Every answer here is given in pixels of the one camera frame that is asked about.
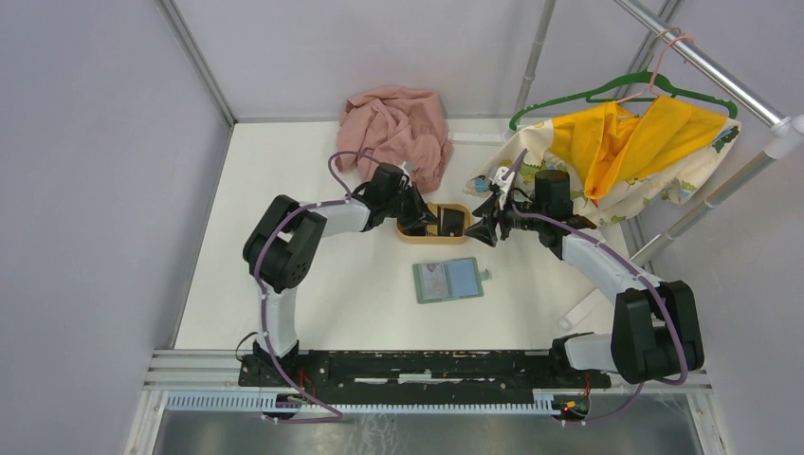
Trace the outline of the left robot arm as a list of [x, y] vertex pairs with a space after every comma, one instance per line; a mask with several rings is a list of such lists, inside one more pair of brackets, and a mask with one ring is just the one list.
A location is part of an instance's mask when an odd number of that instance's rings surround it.
[[400, 167], [382, 163], [367, 182], [335, 200], [303, 203], [274, 198], [243, 248], [243, 259], [259, 289], [258, 345], [267, 353], [261, 372], [275, 386], [297, 376], [297, 288], [310, 271], [322, 239], [369, 231], [394, 219], [405, 228], [437, 221], [419, 190]]

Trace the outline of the green leather card holder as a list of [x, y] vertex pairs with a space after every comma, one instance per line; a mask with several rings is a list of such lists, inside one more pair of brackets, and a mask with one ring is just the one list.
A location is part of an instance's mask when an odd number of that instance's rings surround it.
[[414, 264], [412, 275], [419, 304], [480, 298], [491, 278], [474, 257]]

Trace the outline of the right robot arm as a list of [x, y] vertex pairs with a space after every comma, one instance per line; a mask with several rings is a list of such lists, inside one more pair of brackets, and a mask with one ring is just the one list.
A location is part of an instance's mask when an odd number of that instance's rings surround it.
[[547, 362], [550, 379], [571, 387], [595, 370], [616, 373], [630, 384], [685, 383], [704, 363], [692, 289], [648, 273], [610, 247], [589, 219], [574, 212], [569, 174], [539, 171], [530, 193], [515, 182], [509, 167], [494, 172], [487, 184], [490, 195], [474, 210], [478, 221], [465, 235], [495, 246], [514, 230], [535, 232], [544, 247], [613, 305], [609, 333], [554, 340]]

